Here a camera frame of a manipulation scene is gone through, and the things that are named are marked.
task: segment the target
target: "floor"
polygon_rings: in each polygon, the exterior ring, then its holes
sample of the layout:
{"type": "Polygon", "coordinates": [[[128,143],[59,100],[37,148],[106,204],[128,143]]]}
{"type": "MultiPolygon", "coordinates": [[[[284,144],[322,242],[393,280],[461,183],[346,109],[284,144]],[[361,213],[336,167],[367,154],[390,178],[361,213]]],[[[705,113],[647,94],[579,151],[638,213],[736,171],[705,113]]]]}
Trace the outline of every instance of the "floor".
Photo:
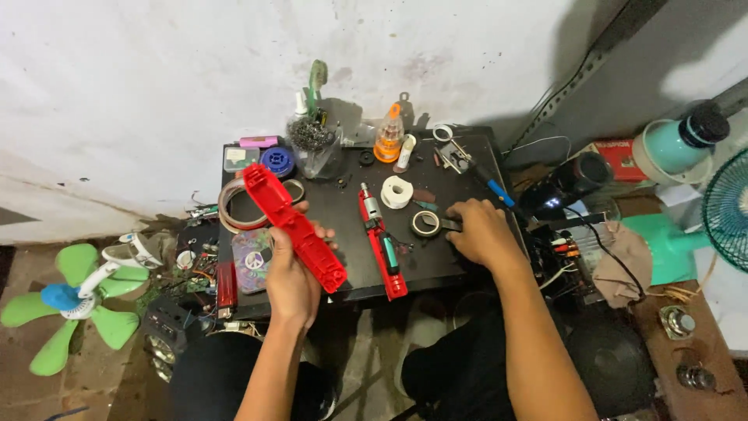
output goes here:
{"type": "MultiPolygon", "coordinates": [[[[55,269],[55,256],[63,246],[19,249],[0,307],[18,294],[63,282],[55,269]]],[[[137,291],[105,305],[132,310],[136,296],[137,291]]],[[[310,332],[311,348],[319,364],[340,379],[333,420],[390,420],[412,404],[395,389],[393,375],[409,303],[398,300],[377,309],[333,309],[318,316],[310,332]]],[[[166,383],[148,366],[138,334],[123,349],[113,351],[87,321],[73,336],[62,372],[47,378],[31,374],[28,364],[62,323],[62,317],[52,315],[17,328],[0,327],[0,420],[44,421],[85,406],[89,409],[62,420],[170,419],[166,383]]]]}

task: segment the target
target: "small plastic box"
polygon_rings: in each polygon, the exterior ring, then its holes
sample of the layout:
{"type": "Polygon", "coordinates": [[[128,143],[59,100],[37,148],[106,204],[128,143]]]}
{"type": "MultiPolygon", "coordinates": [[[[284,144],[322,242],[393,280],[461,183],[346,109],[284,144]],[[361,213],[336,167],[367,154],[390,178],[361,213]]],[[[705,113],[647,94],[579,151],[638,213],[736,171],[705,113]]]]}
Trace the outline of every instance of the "small plastic box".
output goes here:
{"type": "Polygon", "coordinates": [[[242,171],[253,163],[259,161],[259,148],[240,148],[238,146],[231,146],[224,150],[224,170],[228,172],[242,171]]]}

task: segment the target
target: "green fan blade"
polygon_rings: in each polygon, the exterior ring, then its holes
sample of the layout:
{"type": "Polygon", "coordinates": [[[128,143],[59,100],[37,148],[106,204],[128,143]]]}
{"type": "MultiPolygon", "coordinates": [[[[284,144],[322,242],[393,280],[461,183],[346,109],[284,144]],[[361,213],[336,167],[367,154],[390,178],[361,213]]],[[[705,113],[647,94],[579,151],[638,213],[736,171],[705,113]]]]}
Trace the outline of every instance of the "green fan blade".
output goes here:
{"type": "Polygon", "coordinates": [[[143,281],[118,281],[114,279],[104,279],[99,284],[102,298],[117,297],[127,294],[143,285],[143,281]]]}
{"type": "Polygon", "coordinates": [[[70,286],[79,286],[91,275],[97,267],[99,253],[90,244],[76,244],[67,246],[57,253],[55,266],[65,277],[70,286]]]}
{"type": "Polygon", "coordinates": [[[149,275],[150,271],[145,267],[122,266],[109,278],[126,281],[144,281],[148,279],[149,275]]]}
{"type": "Polygon", "coordinates": [[[38,376],[51,376],[59,373],[67,363],[67,349],[70,346],[70,338],[78,326],[77,320],[68,320],[60,330],[49,338],[39,351],[28,369],[38,376]]]}
{"type": "Polygon", "coordinates": [[[111,349],[120,349],[138,329],[138,315],[128,312],[113,312],[98,306],[91,313],[91,320],[111,349]]]}
{"type": "Polygon", "coordinates": [[[0,323],[5,327],[18,327],[35,318],[56,314],[60,314],[60,310],[47,306],[41,293],[29,292],[8,301],[0,313],[0,323]]]}

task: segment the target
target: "blue handle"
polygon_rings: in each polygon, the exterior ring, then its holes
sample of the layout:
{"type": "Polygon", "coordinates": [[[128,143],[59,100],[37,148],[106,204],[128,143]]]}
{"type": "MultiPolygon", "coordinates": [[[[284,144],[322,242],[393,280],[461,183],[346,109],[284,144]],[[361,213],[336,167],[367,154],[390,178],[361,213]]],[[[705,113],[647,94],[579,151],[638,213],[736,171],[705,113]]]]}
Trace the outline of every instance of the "blue handle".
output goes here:
{"type": "Polygon", "coordinates": [[[506,206],[509,206],[510,208],[515,205],[515,202],[512,200],[512,198],[509,197],[508,194],[499,187],[499,185],[496,183],[496,181],[489,180],[488,181],[488,188],[493,190],[494,193],[496,193],[496,196],[499,196],[499,199],[501,199],[504,203],[506,203],[506,206]]]}

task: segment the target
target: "teal fan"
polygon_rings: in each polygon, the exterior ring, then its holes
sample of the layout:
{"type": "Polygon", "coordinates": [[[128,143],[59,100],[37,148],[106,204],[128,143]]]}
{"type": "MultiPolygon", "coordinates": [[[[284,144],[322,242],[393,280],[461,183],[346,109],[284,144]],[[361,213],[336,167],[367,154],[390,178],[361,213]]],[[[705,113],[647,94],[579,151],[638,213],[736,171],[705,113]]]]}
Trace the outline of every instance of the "teal fan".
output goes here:
{"type": "Polygon", "coordinates": [[[748,272],[748,149],[720,167],[702,202],[703,229],[684,233],[662,214],[624,218],[652,252],[652,285],[696,278],[692,250],[711,245],[736,269],[748,272]]]}
{"type": "Polygon", "coordinates": [[[50,376],[65,367],[70,338],[81,320],[90,318],[104,342],[113,349],[122,348],[138,329],[138,315],[111,311],[101,306],[101,302],[143,285],[143,281],[148,279],[148,269],[118,265],[117,269],[103,275],[113,273],[111,278],[101,279],[91,294],[79,298],[84,281],[95,277],[96,273],[103,273],[97,260],[96,248],[90,244],[65,247],[57,254],[55,266],[67,284],[47,285],[41,292],[14,297],[0,313],[0,323],[6,327],[18,327],[47,315],[59,314],[67,319],[31,361],[29,370],[32,373],[50,376]]]}

